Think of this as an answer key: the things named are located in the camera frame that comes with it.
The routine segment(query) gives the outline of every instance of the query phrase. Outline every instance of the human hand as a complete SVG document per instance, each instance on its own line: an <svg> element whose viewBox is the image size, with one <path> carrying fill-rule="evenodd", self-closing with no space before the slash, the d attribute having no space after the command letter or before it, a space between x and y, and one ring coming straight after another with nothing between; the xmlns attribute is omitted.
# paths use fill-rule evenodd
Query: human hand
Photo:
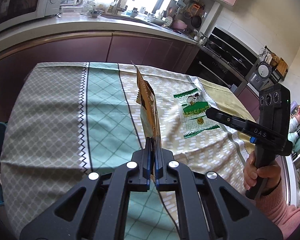
<svg viewBox="0 0 300 240"><path fill-rule="evenodd" d="M276 161L273 161L269 166L261 167L257 169L254 166L256 160L254 151L249 155L246 166L243 169L244 181L243 186L246 190L250 190L251 187L257 183L257 177L269 178L266 187L262 193L277 187L281 178L281 167Z"/></svg>

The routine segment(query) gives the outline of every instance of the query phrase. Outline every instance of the blue button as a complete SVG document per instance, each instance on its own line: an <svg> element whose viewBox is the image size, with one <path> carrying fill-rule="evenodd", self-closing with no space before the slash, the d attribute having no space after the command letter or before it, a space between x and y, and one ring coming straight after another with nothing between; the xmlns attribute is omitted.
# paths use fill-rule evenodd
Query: blue button
<svg viewBox="0 0 300 240"><path fill-rule="evenodd" d="M255 137L251 137L251 138L250 138L250 142L251 142L251 143L256 143L256 141L257 141L257 138L255 138Z"/></svg>

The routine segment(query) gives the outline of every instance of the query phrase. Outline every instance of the sleeve cuff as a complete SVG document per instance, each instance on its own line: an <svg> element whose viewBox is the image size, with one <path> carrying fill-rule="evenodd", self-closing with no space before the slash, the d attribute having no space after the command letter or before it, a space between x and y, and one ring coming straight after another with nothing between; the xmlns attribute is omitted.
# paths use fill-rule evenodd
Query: sleeve cuff
<svg viewBox="0 0 300 240"><path fill-rule="evenodd" d="M261 196L256 200L256 207L261 210L261 212L268 212L275 207L277 207L283 199L282 194L282 180L276 189L267 196Z"/></svg>

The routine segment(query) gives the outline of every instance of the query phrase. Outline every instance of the sink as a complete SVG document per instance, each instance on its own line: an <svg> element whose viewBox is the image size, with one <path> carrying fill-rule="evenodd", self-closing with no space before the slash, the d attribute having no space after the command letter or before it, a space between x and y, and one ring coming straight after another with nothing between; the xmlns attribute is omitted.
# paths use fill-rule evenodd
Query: sink
<svg viewBox="0 0 300 240"><path fill-rule="evenodd" d="M135 22L135 23L142 23L142 24L157 27L157 25L149 23L146 20L136 19L136 18L128 17L128 16L102 14L100 17L104 17L104 18L107 18L107 19L123 20L123 21Z"/></svg>

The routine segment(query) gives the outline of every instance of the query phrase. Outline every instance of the pink sleeve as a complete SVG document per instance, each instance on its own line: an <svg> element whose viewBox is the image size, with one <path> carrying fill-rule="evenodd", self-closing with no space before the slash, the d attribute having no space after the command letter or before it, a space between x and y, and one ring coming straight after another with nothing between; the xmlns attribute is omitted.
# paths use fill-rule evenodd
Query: pink sleeve
<svg viewBox="0 0 300 240"><path fill-rule="evenodd" d="M280 228L283 239L287 239L300 223L300 208L287 205L281 182L268 196L258 199L256 207Z"/></svg>

